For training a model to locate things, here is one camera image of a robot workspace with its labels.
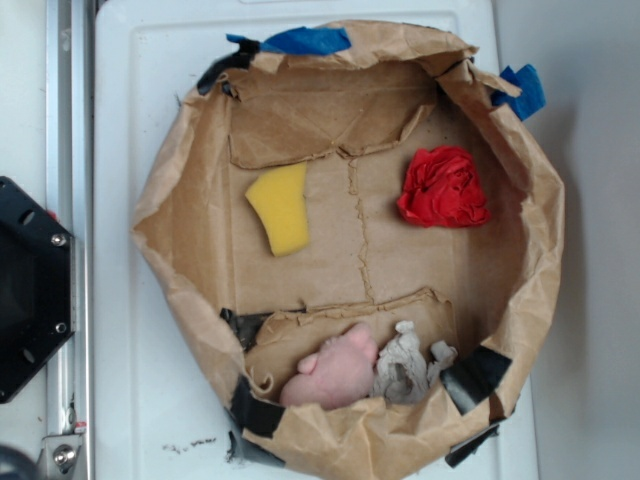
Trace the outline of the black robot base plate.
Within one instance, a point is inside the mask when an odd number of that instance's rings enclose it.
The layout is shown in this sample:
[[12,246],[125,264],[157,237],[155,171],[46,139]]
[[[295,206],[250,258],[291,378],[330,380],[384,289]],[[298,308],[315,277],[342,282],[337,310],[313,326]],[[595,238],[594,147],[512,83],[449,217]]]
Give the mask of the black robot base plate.
[[74,237],[12,179],[1,178],[1,402],[73,335]]

